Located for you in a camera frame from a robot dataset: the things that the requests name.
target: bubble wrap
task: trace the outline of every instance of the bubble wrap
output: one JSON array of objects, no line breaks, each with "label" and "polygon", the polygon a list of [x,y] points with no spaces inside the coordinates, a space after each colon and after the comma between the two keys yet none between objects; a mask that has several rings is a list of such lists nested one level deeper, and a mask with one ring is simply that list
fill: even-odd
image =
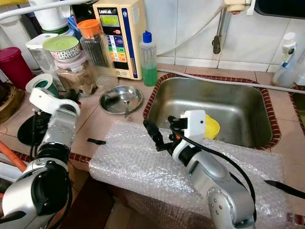
[{"label": "bubble wrap", "polygon": [[[165,142],[170,130],[160,129]],[[197,193],[186,176],[185,167],[174,162],[167,151],[157,152],[143,125],[117,121],[90,161],[91,176],[165,203],[209,217],[206,198]],[[249,176],[256,194],[257,229],[299,228],[286,222],[286,195],[264,179],[283,182],[279,155],[204,139],[202,144],[225,154]],[[216,157],[245,185],[237,170]]]}]

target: orange lid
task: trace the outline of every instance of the orange lid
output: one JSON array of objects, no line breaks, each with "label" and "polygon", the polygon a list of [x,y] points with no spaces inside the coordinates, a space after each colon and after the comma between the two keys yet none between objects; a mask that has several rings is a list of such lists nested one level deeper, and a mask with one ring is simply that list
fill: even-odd
[{"label": "orange lid", "polygon": [[86,39],[93,38],[94,35],[101,33],[100,22],[96,19],[81,21],[77,24],[77,28],[81,30],[82,36]]}]

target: kitchen counter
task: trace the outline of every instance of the kitchen counter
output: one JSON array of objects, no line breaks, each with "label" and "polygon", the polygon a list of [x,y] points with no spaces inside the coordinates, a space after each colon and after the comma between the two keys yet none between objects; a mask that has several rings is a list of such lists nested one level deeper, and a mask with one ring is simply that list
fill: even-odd
[{"label": "kitchen counter", "polygon": [[[158,68],[182,73],[245,78],[261,84],[271,84],[273,75],[272,73],[263,72],[234,71],[167,64],[159,64]],[[161,77],[165,74],[166,73],[158,73],[158,76]],[[81,116],[76,127],[77,135],[72,145],[73,154],[70,157],[71,163],[76,168],[88,171],[88,161],[99,147],[96,144],[87,142],[89,137],[103,140],[112,123],[116,120],[142,123],[142,114],[153,91],[153,87],[146,87],[142,81],[127,79],[120,79],[119,84],[133,85],[140,89],[143,93],[142,105],[137,111],[131,114],[130,119],[124,119],[123,115],[107,114],[99,107],[99,98],[102,91],[98,90],[95,94],[82,98]],[[305,191],[305,179],[303,178],[303,174],[305,173],[305,157],[302,155],[305,152],[305,133],[302,131],[289,93],[273,90],[268,91],[282,136],[277,145],[266,151],[282,155],[285,183]],[[33,115],[33,105],[30,104],[28,98],[29,94],[26,93],[19,110],[8,121],[0,125],[5,126],[8,129],[7,134],[1,137],[0,140],[11,149],[27,155],[30,152],[30,147],[18,141],[17,132],[21,124]],[[289,196],[289,204],[292,206],[294,213],[305,215],[304,200]]]}]

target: green dish soap bottle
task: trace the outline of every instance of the green dish soap bottle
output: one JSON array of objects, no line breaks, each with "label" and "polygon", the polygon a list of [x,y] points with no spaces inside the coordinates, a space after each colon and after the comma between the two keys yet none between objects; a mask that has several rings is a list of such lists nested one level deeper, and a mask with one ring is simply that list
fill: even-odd
[{"label": "green dish soap bottle", "polygon": [[143,41],[140,43],[141,66],[144,84],[148,87],[157,84],[157,47],[152,42],[152,33],[145,31]]}]

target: yellow bowl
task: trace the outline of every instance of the yellow bowl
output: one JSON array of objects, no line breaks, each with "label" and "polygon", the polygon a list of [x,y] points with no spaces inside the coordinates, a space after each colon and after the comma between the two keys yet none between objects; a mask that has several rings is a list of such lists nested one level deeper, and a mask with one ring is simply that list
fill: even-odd
[{"label": "yellow bowl", "polygon": [[220,131],[218,122],[212,119],[209,115],[205,115],[206,125],[204,137],[215,139]]}]

